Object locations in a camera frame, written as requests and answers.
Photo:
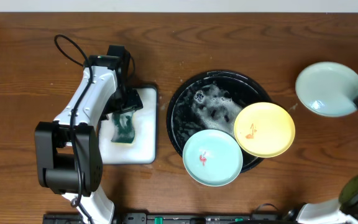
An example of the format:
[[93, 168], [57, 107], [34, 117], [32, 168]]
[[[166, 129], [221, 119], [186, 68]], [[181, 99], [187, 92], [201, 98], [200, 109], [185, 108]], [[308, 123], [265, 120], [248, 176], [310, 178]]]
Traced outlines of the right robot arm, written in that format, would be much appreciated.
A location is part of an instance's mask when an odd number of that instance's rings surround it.
[[358, 223], [358, 175], [343, 187], [337, 199], [304, 204], [277, 223]]

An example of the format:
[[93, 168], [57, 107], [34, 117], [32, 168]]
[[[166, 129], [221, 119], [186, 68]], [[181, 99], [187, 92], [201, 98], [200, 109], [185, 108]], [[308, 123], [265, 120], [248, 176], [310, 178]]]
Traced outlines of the green sponge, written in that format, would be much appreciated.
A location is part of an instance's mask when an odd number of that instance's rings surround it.
[[134, 112], [112, 114], [114, 134], [112, 142], [131, 144], [135, 139], [135, 128], [132, 123]]

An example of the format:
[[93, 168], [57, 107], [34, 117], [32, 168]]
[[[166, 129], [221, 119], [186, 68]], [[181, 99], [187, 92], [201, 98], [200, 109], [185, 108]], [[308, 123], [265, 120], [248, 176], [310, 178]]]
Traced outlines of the yellow plate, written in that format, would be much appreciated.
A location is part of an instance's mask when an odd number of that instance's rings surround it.
[[267, 102], [253, 103], [237, 115], [234, 136], [245, 152], [262, 158], [275, 157], [292, 145], [295, 124], [281, 106]]

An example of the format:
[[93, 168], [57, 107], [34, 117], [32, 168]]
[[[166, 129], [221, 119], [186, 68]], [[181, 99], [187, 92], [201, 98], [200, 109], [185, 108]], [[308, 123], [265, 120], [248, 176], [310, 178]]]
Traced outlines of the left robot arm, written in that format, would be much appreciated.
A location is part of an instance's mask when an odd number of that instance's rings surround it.
[[98, 124], [110, 113], [142, 109], [138, 92], [126, 87], [130, 53], [111, 45], [106, 55], [91, 55], [83, 79], [66, 108], [52, 122], [35, 128], [39, 184], [67, 198], [85, 223], [111, 223], [114, 204], [100, 186], [103, 162]]

